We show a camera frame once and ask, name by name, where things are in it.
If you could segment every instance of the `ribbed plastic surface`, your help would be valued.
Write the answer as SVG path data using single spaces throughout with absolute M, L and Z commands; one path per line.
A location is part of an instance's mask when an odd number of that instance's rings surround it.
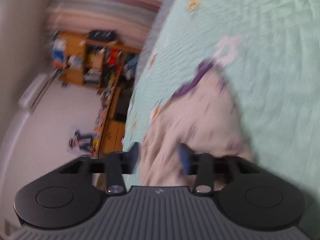
M 186 187 L 133 187 L 129 194 L 109 198 L 83 224 L 64 230 L 23 227 L 11 240 L 307 240 L 297 228 L 257 232 L 225 218 L 209 198 Z

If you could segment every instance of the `quilted bedspread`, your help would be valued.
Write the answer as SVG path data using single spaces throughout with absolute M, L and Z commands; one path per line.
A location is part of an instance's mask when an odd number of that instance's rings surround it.
M 257 163 L 305 193 L 300 226 L 319 238 L 320 0 L 175 0 L 135 87 L 125 148 L 142 141 L 151 110 L 217 55 L 229 56 L 224 73 Z

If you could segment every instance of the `bed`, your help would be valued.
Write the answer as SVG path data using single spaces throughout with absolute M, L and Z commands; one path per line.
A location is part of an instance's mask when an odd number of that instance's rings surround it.
M 300 226 L 320 237 L 320 0 L 170 0 L 138 67 L 124 148 L 141 142 L 150 112 L 220 57 L 257 163 L 305 194 Z M 139 171 L 126 177 L 139 184 Z

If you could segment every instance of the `beige cloth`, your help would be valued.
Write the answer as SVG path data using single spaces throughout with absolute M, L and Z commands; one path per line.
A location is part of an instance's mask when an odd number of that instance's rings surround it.
M 215 157 L 237 155 L 252 160 L 234 100 L 216 69 L 210 69 L 193 90 L 170 99 L 160 109 L 140 149 L 143 186 L 193 187 L 195 176 L 182 170 L 179 143 Z

